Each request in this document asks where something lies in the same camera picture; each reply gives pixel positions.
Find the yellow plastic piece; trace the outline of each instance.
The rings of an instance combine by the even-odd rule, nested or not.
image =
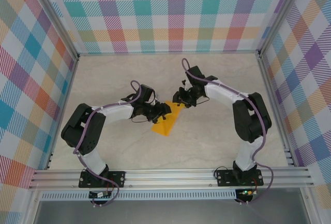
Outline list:
[[[170,131],[173,125],[175,124],[180,111],[182,110],[182,108],[184,108],[184,104],[180,104],[178,106],[177,103],[173,103],[170,101],[166,101],[166,104],[170,106],[171,113],[165,115],[166,118],[165,120],[162,117],[160,117],[158,119],[158,122],[152,126],[152,131],[164,136],[169,136]]]

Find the floor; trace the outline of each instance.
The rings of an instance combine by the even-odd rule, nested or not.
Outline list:
[[[118,55],[82,57],[78,64],[62,128],[77,105],[102,106],[133,93],[131,80],[155,89],[160,101],[171,100],[185,78],[181,59],[198,65],[242,92],[259,92],[272,117],[265,147],[257,161],[287,166],[266,90],[254,54]],[[216,101],[183,109],[168,137],[151,131],[153,123],[123,120],[104,126],[98,150],[112,169],[231,167],[241,142],[231,109]],[[81,169],[76,156],[60,137],[51,169]]]

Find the black mounting plate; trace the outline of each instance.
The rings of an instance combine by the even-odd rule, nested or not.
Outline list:
[[[120,188],[124,187],[125,171],[109,171],[107,178],[118,184]],[[94,177],[88,171],[81,172],[80,180],[78,183],[79,188],[106,188],[104,181]]]
[[[217,178],[217,186],[219,186],[219,187],[255,186],[255,182],[254,182],[254,180],[252,180],[253,178],[256,180],[257,186],[262,186],[264,184],[261,170],[255,170],[254,174],[251,176],[251,178],[248,178],[242,184],[239,184],[237,182],[236,178],[233,175],[233,170],[217,170],[215,173],[215,176]]]

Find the purple cable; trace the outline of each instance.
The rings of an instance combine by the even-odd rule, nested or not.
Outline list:
[[[108,178],[105,178],[105,177],[99,176],[98,174],[96,174],[96,173],[94,173],[92,170],[90,170],[90,169],[87,167],[86,163],[85,163],[85,162],[83,161],[83,159],[81,158],[81,155],[79,154],[78,149],[79,149],[79,147],[80,147],[80,146],[82,145],[82,143],[83,143],[83,140],[84,140],[84,137],[85,137],[86,130],[87,130],[87,127],[88,127],[88,125],[89,125],[89,122],[91,121],[93,115],[94,115],[96,112],[98,112],[98,111],[101,110],[101,109],[109,108],[109,107],[116,106],[116,105],[127,105],[127,104],[130,104],[130,103],[133,103],[134,101],[136,101],[136,100],[140,97],[140,95],[141,95],[141,85],[140,85],[140,83],[139,83],[138,81],[136,81],[136,80],[132,80],[132,81],[130,82],[131,87],[132,87],[136,92],[137,92],[137,90],[133,87],[133,84],[132,84],[132,83],[136,83],[136,84],[139,86],[139,92],[138,92],[137,97],[136,97],[135,99],[131,100],[131,101],[128,101],[128,102],[123,102],[123,103],[118,103],[118,102],[117,102],[117,103],[111,103],[111,104],[108,104],[108,105],[102,106],[102,107],[97,108],[96,110],[94,110],[94,111],[89,115],[89,117],[88,117],[88,119],[87,119],[87,121],[86,121],[86,124],[85,124],[84,130],[83,130],[82,136],[81,136],[81,138],[80,138],[80,140],[79,140],[77,146],[76,146],[75,149],[73,150],[73,154],[76,154],[76,155],[78,156],[79,161],[82,163],[82,165],[84,166],[84,168],[86,168],[86,170],[87,170],[89,173],[91,173],[93,176],[95,176],[95,177],[97,177],[97,178],[99,178],[99,179],[101,179],[101,180],[105,180],[105,181],[111,183],[112,185],[116,186],[116,188],[117,188],[116,195],[115,195],[112,199],[110,199],[109,201],[107,201],[105,204],[96,204],[96,203],[94,202],[94,198],[93,198],[93,199],[92,199],[92,203],[93,203],[94,207],[95,207],[95,206],[96,206],[96,207],[106,206],[106,205],[110,204],[112,201],[114,201],[115,198],[116,198],[116,197],[118,196],[118,194],[119,194],[119,186],[118,186],[118,184],[117,184],[116,182],[114,182],[114,181],[112,181],[112,180],[110,180],[110,179],[108,179]]]
[[[191,77],[193,77],[194,79],[197,79],[197,80],[200,80],[200,81],[203,81],[203,82],[206,82],[206,83],[211,83],[211,84],[214,84],[214,85],[217,85],[217,86],[220,86],[222,88],[225,88],[227,89],[228,91],[232,92],[232,93],[235,93],[241,97],[243,97],[251,106],[252,108],[254,109],[255,113],[257,114],[258,116],[258,119],[260,121],[260,124],[261,124],[261,127],[262,127],[262,134],[263,134],[263,141],[262,141],[262,144],[261,146],[253,153],[252,155],[252,160],[260,167],[264,167],[264,168],[267,168],[268,170],[270,170],[270,173],[271,173],[271,179],[270,179],[270,183],[268,185],[268,187],[266,188],[266,190],[256,199],[253,199],[251,202],[257,202],[259,199],[261,199],[271,188],[271,185],[273,184],[273,181],[274,181],[274,172],[273,170],[271,169],[271,167],[269,166],[265,166],[265,165],[262,165],[258,162],[255,161],[255,155],[264,147],[265,145],[265,141],[266,141],[266,130],[265,130],[265,126],[264,126],[264,123],[263,123],[263,119],[262,119],[262,116],[261,114],[259,113],[257,107],[254,105],[254,103],[248,98],[246,97],[245,95],[241,94],[240,92],[236,91],[235,89],[232,89],[222,83],[217,83],[217,82],[213,82],[213,81],[210,81],[210,80],[207,80],[207,79],[202,79],[202,78],[198,78],[194,75],[192,75],[185,67],[184,65],[184,62],[187,63],[187,66],[190,68],[190,64],[188,63],[187,59],[186,58],[183,58],[182,59],[182,67],[184,68],[184,71],[189,74]]]

